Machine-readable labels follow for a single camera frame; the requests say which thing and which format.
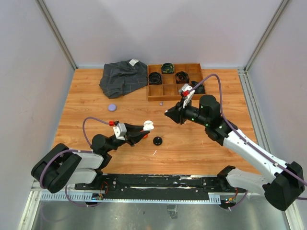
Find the white earbud case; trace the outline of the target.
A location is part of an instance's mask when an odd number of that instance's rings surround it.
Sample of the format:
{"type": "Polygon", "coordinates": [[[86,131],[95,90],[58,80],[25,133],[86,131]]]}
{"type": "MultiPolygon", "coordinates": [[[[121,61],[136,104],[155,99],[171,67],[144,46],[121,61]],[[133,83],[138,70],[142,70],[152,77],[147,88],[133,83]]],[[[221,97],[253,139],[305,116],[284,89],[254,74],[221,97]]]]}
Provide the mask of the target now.
{"type": "Polygon", "coordinates": [[[150,131],[154,129],[154,123],[151,120],[146,120],[143,123],[143,131],[150,131]]]}

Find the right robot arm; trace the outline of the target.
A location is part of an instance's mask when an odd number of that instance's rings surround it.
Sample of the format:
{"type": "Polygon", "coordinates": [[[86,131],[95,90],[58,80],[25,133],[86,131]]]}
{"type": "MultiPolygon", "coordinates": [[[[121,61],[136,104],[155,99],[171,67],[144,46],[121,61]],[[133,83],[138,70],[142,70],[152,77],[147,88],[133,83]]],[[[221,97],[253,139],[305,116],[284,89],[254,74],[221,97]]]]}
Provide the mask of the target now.
{"type": "Polygon", "coordinates": [[[218,188],[224,192],[231,188],[242,188],[262,195],[276,209],[285,211],[305,190],[303,169],[297,162],[287,163],[250,140],[233,123],[224,119],[221,105],[212,95],[204,95],[199,107],[194,107],[182,98],[174,107],[165,111],[177,124],[186,120],[205,127],[207,136],[253,165],[258,174],[228,166],[220,172],[218,188]]]}

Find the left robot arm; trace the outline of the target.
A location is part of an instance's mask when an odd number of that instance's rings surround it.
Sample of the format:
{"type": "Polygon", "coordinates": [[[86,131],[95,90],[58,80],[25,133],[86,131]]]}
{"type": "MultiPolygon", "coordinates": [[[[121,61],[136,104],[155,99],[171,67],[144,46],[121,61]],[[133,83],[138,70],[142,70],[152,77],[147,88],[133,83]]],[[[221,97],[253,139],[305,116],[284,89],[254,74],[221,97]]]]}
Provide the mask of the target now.
{"type": "Polygon", "coordinates": [[[90,150],[70,149],[65,144],[57,144],[31,170],[31,175],[40,187],[54,194],[70,184],[87,184],[91,189],[102,186],[103,178],[98,175],[111,160],[110,151],[128,144],[135,146],[151,130],[152,121],[142,126],[115,122],[114,134],[107,137],[97,134],[93,137],[90,150]]]}

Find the black earbud case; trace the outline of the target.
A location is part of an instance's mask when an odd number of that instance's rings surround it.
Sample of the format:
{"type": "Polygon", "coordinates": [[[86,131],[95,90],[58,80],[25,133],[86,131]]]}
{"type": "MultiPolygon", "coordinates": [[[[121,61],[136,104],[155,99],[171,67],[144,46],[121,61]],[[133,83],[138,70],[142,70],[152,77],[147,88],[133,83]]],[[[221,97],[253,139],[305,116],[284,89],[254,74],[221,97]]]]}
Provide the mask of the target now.
{"type": "Polygon", "coordinates": [[[153,138],[153,144],[156,145],[156,146],[159,146],[163,143],[163,140],[161,137],[154,137],[153,138]]]}

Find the purple earbud case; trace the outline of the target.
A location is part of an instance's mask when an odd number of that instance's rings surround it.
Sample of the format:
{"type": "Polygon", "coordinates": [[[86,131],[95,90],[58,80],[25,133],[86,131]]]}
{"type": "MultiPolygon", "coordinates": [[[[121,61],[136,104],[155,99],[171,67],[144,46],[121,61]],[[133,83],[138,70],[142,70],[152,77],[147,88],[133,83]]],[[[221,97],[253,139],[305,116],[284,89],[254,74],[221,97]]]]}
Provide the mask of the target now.
{"type": "Polygon", "coordinates": [[[117,110],[117,106],[115,104],[109,104],[108,107],[107,107],[108,111],[110,112],[114,112],[117,110]]]}

